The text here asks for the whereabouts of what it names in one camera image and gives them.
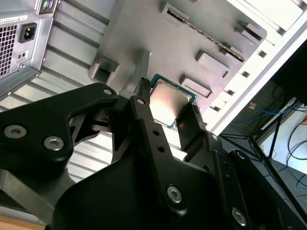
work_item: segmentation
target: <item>label sticker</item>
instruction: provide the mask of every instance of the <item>label sticker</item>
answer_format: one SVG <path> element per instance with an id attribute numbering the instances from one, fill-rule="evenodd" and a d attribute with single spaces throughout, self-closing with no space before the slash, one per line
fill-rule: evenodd
<path id="1" fill-rule="evenodd" d="M 24 21 L 28 19 L 28 15 L 22 15 L 17 17 L 11 17 L 11 18 L 3 18 L 0 19 L 0 25 L 7 24 L 7 23 L 17 23 L 20 21 Z"/>

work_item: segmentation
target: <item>screw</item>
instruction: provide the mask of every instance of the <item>screw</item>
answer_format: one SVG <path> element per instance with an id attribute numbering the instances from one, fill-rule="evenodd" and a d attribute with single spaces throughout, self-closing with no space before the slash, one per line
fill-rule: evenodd
<path id="1" fill-rule="evenodd" d="M 167 188 L 167 195 L 174 203 L 178 204 L 182 200 L 180 191 L 174 186 L 169 186 Z"/>
<path id="2" fill-rule="evenodd" d="M 241 153 L 241 152 L 236 152 L 237 153 L 237 155 L 239 156 L 239 158 L 241 158 L 241 159 L 243 159 L 243 160 L 245 160 L 245 157 L 244 157 L 244 155 Z"/>
<path id="3" fill-rule="evenodd" d="M 246 219 L 244 215 L 235 207 L 232 209 L 232 216 L 235 218 L 235 220 L 239 223 L 241 226 L 246 225 Z"/>
<path id="4" fill-rule="evenodd" d="M 216 141 L 219 140 L 219 138 L 218 138 L 216 135 L 214 135 L 214 134 L 211 134 L 211 137 L 212 137 L 214 140 L 216 140 Z"/>
<path id="5" fill-rule="evenodd" d="M 19 125 L 10 125 L 4 129 L 4 135 L 8 138 L 22 138 L 27 134 L 27 130 Z"/>
<path id="6" fill-rule="evenodd" d="M 59 151 L 64 147 L 64 142 L 61 138 L 52 136 L 44 140 L 44 146 L 49 150 Z"/>
<path id="7" fill-rule="evenodd" d="M 106 94 L 108 94 L 108 95 L 111 95 L 111 94 L 112 94 L 112 91 L 107 90 L 107 89 L 104 89 L 104 93 L 106 93 Z"/>
<path id="8" fill-rule="evenodd" d="M 145 102 L 142 99 L 137 99 L 137 102 L 140 104 L 145 104 Z"/>

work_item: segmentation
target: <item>power supply vent grille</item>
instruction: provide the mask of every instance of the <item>power supply vent grille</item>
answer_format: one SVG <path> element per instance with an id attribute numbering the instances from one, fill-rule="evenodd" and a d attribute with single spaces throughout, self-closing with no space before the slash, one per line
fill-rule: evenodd
<path id="1" fill-rule="evenodd" d="M 17 25 L 0 27 L 0 76 L 10 72 Z"/>

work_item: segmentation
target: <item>power socket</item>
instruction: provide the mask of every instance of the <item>power socket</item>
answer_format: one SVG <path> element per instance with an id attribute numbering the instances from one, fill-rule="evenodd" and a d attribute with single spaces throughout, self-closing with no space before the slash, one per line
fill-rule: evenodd
<path id="1" fill-rule="evenodd" d="M 34 40 L 36 28 L 37 28 L 36 23 L 22 25 L 19 37 L 19 43 L 25 43 Z"/>

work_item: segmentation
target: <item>blue cable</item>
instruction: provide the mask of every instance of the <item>blue cable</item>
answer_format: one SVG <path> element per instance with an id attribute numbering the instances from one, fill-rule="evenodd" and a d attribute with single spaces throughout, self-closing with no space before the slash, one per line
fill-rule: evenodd
<path id="1" fill-rule="evenodd" d="M 248 121 L 244 121 L 244 122 L 232 122 L 232 124 L 233 125 L 244 125 L 244 124 L 256 121 L 256 120 L 260 119 L 262 116 L 257 116 L 254 119 L 251 119 L 251 120 L 248 120 Z"/>
<path id="2" fill-rule="evenodd" d="M 266 113 L 266 114 L 271 114 L 271 115 L 285 114 L 285 113 L 287 113 L 289 110 L 294 109 L 294 108 L 295 108 L 295 107 L 293 107 L 293 106 L 289 106 L 289 107 L 286 108 L 283 112 L 280 112 L 280 113 L 279 113 L 280 110 L 265 111 L 264 109 L 255 107 L 256 110 L 261 111 L 261 112 Z"/>
<path id="3" fill-rule="evenodd" d="M 263 113 L 265 113 L 265 114 L 264 114 L 264 115 L 261 115 L 261 116 L 257 116 L 257 117 L 255 117 L 255 118 L 253 118 L 253 119 L 251 119 L 251 120 L 244 121 L 244 122 L 232 122 L 232 124 L 233 124 L 233 125 L 244 125 L 244 124 L 247 124 L 247 123 L 256 121 L 256 120 L 260 119 L 262 116 L 285 114 L 285 113 L 287 113 L 289 110 L 295 109 L 295 108 L 297 108 L 297 107 L 289 106 L 289 107 L 286 108 L 283 112 L 280 112 L 280 113 L 279 113 L 280 110 L 275 110 L 275 111 L 270 111 L 270 112 L 269 112 L 269 111 L 265 111 L 265 110 L 263 110 L 263 109 L 260 109 L 260 108 L 258 108 L 258 107 L 255 107 L 255 109 L 257 109 L 257 110 L 259 110 L 259 111 L 261 111 L 261 112 L 263 112 Z"/>

